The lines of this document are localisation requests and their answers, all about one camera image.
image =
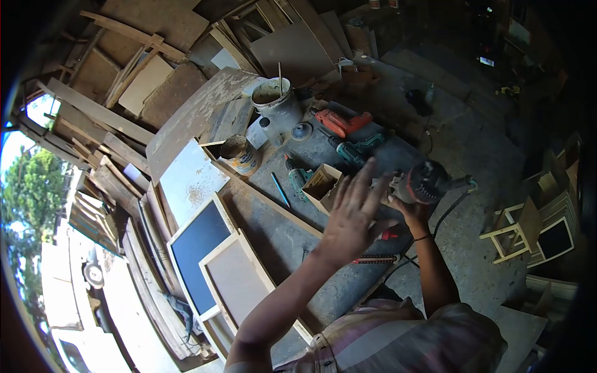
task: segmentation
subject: paint can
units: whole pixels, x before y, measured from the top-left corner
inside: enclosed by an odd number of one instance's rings
[[[371,9],[379,9],[379,0],[369,0],[369,7]]]
[[[279,133],[293,130],[303,121],[303,111],[294,95],[290,81],[282,78],[282,97],[280,97],[280,79],[272,78],[253,90],[251,102],[257,111],[271,121]]]
[[[220,156],[243,176],[251,176],[261,165],[261,154],[243,135],[233,135],[220,149]]]

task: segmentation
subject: chalkboard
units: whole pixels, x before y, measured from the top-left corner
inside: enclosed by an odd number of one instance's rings
[[[568,235],[568,229],[564,220],[541,233],[538,242],[541,245],[545,259],[554,257],[562,251],[570,249],[573,245],[570,242],[570,236]]]
[[[199,314],[216,305],[199,262],[230,236],[216,203],[211,201],[170,246],[180,276]]]

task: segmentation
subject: small box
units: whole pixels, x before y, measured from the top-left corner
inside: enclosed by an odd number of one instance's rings
[[[302,191],[315,207],[330,216],[342,179],[342,172],[330,165],[322,164],[303,186]]]

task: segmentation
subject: black wristband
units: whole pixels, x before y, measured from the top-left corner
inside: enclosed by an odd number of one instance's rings
[[[426,236],[423,236],[423,237],[421,237],[421,238],[417,238],[417,239],[415,239],[414,241],[415,241],[415,242],[417,242],[417,241],[421,241],[421,240],[423,240],[423,239],[430,238],[430,237],[431,237],[431,235],[426,235]]]

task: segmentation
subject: sanding disc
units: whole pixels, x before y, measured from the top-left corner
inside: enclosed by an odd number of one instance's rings
[[[311,132],[313,132],[313,127],[311,127],[311,124],[307,122],[301,122],[293,128],[293,140],[303,141],[311,136]]]

